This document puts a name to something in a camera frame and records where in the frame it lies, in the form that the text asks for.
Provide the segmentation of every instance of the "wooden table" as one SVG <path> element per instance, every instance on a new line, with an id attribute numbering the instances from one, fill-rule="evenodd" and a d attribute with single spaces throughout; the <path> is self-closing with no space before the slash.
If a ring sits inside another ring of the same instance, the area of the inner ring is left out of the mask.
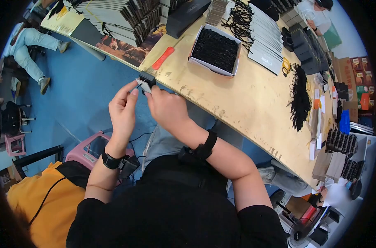
<path id="1" fill-rule="evenodd" d="M 49 20 L 46 17 L 41 26 L 67 37 L 71 36 L 74 27 L 79 24 L 79 19 L 83 19 L 83 15 L 78 16 L 73 11 L 69 11 L 57 21 L 55 16 Z M 179 39 L 181 41 L 174 47 L 174 53 L 165 60 L 159 70 L 153 70 L 151 65 L 167 47 L 174 46 L 178 41 L 168 35 L 164 35 L 156 43 L 138 68 L 87 45 L 138 71 L 146 71 L 155 76 L 159 83 L 211 113 L 264 149 L 286 166 L 287 170 L 315 187 L 317 180 L 312 178 L 315 161 L 309 160 L 311 133 L 308 122 L 304 124 L 302 131 L 297 133 L 292 128 L 290 107 L 287 107 L 291 100 L 290 83 L 293 73 L 284 77 L 280 70 L 278 76 L 274 75 L 249 59 L 246 49 L 241 49 L 237 74 L 231 79 L 188 63 L 188 54 L 204 22 L 205 18 L 201 17 L 186 30 Z M 281 29 L 285 23 L 280 19 L 278 25 Z M 231 33 L 229 29 L 220 25 L 218 28 Z M 282 54 L 289 62 L 300 63 L 293 52 L 283 48 Z M 314 88 L 318 86 L 314 84 L 312 75 L 308 76 L 308 82 L 308 93 L 313 98 Z M 332 80 L 329 80 L 329 86 L 333 86 Z M 324 95 L 326 114 L 323 114 L 323 141 L 327 138 L 329 128 L 334 124 L 332 99 L 329 92 Z"/>

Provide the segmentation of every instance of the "yellow shirt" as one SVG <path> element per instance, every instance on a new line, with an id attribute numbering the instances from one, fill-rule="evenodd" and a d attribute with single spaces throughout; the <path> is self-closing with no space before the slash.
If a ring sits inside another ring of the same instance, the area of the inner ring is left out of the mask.
<path id="1" fill-rule="evenodd" d="M 25 177 L 13 185 L 7 201 L 13 211 L 18 208 L 31 221 L 50 187 L 64 176 L 56 170 L 61 162 L 51 163 L 42 176 Z M 36 219 L 30 227 L 32 241 L 37 247 L 65 247 L 68 230 L 75 219 L 76 208 L 83 200 L 85 190 L 68 179 L 56 184 L 50 191 Z"/>

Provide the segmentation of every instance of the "black earphone cord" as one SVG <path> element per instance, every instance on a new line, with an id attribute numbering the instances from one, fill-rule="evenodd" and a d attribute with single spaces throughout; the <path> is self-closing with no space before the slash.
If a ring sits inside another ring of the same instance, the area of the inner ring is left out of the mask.
<path id="1" fill-rule="evenodd" d="M 69 178 L 74 178 L 74 177 L 88 178 L 87 176 L 65 176 L 65 177 L 59 179 L 58 181 L 56 181 L 56 182 L 50 187 L 50 189 L 47 191 L 47 194 L 46 194 L 45 198 L 43 198 L 42 204 L 39 206 L 37 213 L 32 217 L 32 219 L 31 219 L 31 221 L 30 221 L 30 223 L 29 223 L 30 226 L 31 226 L 32 222 L 35 220 L 35 218 L 38 216 L 39 211 L 42 209 L 43 204 L 45 203 L 46 198 L 47 198 L 47 196 L 49 195 L 49 193 L 50 193 L 50 191 L 52 190 L 52 188 L 53 188 L 57 183 L 63 181 L 64 179 L 69 179 Z"/>

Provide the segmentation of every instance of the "blue floor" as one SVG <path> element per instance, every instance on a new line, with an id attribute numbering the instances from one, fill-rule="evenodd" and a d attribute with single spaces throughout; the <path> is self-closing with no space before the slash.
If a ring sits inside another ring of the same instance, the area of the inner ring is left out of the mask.
<path id="1" fill-rule="evenodd" d="M 53 34 L 63 41 L 67 37 Z M 45 56 L 38 56 L 36 63 L 52 84 L 45 95 L 34 80 L 30 80 L 28 89 L 22 98 L 24 104 L 32 104 L 25 111 L 35 117 L 24 129 L 32 130 L 26 134 L 27 155 L 44 149 L 63 145 L 64 156 L 82 140 L 99 130 L 112 127 L 108 113 L 108 103 L 115 93 L 126 83 L 138 77 L 138 72 L 130 67 L 106 57 L 99 61 L 93 55 L 72 42 L 69 49 L 61 54 L 59 51 L 46 49 Z M 132 139 L 145 132 L 152 132 L 156 121 L 151 117 L 147 99 L 140 94 L 136 106 L 136 127 Z M 142 155 L 149 135 L 134 141 L 137 156 Z M 271 156 L 247 139 L 243 151 L 255 163 L 271 160 Z M 26 171 L 27 176 L 44 170 L 54 158 L 47 158 L 32 165 Z M 275 187 L 268 185 L 268 192 Z"/>

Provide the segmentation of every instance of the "gray pants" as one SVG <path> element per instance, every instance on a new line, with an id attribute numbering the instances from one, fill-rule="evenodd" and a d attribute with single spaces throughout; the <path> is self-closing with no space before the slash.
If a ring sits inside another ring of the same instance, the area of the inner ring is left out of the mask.
<path id="1" fill-rule="evenodd" d="M 312 188 L 306 182 L 296 176 L 288 176 L 285 173 L 276 173 L 272 185 L 294 196 L 301 197 L 312 193 Z"/>
<path id="2" fill-rule="evenodd" d="M 214 117 L 212 115 L 189 101 L 187 101 L 187 108 L 188 116 L 198 126 L 204 129 L 206 129 L 211 120 L 214 121 Z M 242 149 L 243 136 L 223 122 L 217 121 L 211 130 L 217 133 L 217 136 L 224 141 L 230 143 L 240 150 Z M 146 151 L 144 151 L 144 155 L 146 155 L 146 157 L 142 163 L 141 170 L 144 172 L 145 167 L 157 157 L 178 154 L 183 146 L 185 145 L 171 135 L 171 133 L 166 131 L 160 125 L 157 125 L 148 141 Z"/>

